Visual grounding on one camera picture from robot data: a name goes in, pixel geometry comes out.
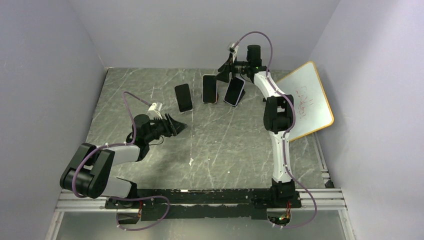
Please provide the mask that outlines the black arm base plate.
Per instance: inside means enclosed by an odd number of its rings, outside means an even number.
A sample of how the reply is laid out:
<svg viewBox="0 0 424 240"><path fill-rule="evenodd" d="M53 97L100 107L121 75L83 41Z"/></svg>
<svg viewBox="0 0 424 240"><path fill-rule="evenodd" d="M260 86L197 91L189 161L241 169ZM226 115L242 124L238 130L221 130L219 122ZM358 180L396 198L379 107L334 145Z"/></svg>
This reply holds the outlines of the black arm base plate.
<svg viewBox="0 0 424 240"><path fill-rule="evenodd" d="M270 188L139 189L139 200L108 199L104 207L122 213L121 223L164 219L268 219L268 210L298 209L297 190Z"/></svg>

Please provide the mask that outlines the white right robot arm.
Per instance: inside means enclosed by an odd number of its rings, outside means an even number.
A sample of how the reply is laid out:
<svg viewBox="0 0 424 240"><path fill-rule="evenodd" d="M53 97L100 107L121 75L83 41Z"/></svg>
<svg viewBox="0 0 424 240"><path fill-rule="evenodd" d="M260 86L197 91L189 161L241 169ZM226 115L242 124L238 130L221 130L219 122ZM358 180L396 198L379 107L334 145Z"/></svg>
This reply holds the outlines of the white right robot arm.
<svg viewBox="0 0 424 240"><path fill-rule="evenodd" d="M294 101L283 93L262 64L261 47L249 45L245 61L237 60L238 45L228 47L229 57L218 69L215 79L228 83L224 102L236 106L243 95L246 75L263 95L265 102L263 125L269 132L273 151L273 174L270 187L270 202L282 207L296 193L295 181L289 166L289 135L294 127Z"/></svg>

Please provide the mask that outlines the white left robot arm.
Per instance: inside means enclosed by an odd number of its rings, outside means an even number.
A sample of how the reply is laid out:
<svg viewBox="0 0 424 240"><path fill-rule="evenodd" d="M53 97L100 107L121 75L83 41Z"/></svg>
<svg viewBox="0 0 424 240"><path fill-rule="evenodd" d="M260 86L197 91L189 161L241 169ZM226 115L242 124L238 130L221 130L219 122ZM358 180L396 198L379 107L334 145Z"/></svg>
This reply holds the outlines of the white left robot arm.
<svg viewBox="0 0 424 240"><path fill-rule="evenodd" d="M103 146L82 143L62 173L59 185L74 192L78 198L112 197L124 207L132 208L139 200L137 185L112 177L112 167L140 162L149 152L152 141L175 137L187 127L187 124L174 120L169 114L153 119L139 114L133 119L132 131L124 143Z"/></svg>

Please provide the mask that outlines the black phone pink case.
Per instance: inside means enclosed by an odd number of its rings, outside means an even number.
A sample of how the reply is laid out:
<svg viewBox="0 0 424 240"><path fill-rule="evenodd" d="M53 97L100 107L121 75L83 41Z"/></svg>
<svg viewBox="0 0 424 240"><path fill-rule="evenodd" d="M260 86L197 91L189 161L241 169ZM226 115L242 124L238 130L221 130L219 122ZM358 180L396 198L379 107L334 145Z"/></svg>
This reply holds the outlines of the black phone pink case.
<svg viewBox="0 0 424 240"><path fill-rule="evenodd" d="M204 104L214 104L217 91L218 83L215 75L204 74L202 76L202 102Z"/></svg>

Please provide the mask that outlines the black phone grey case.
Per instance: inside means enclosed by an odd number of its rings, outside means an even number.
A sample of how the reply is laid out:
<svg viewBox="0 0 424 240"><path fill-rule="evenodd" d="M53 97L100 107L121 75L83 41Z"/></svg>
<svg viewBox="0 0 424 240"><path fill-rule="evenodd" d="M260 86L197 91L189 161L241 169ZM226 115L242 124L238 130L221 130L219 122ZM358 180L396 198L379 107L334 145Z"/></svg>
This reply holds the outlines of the black phone grey case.
<svg viewBox="0 0 424 240"><path fill-rule="evenodd" d="M174 87L176 101L180 112L193 109L191 91L188 83L180 84Z"/></svg>

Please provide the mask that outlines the black phone lilac case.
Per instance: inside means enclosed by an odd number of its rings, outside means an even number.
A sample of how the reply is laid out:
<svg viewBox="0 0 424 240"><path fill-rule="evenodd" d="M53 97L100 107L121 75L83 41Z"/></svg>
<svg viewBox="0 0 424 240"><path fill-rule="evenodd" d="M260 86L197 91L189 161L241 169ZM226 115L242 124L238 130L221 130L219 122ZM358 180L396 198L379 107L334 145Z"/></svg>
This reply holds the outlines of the black phone lilac case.
<svg viewBox="0 0 424 240"><path fill-rule="evenodd" d="M244 91L245 81L240 77L234 77L229 81L225 96L224 102L235 107L239 103L243 91Z"/></svg>

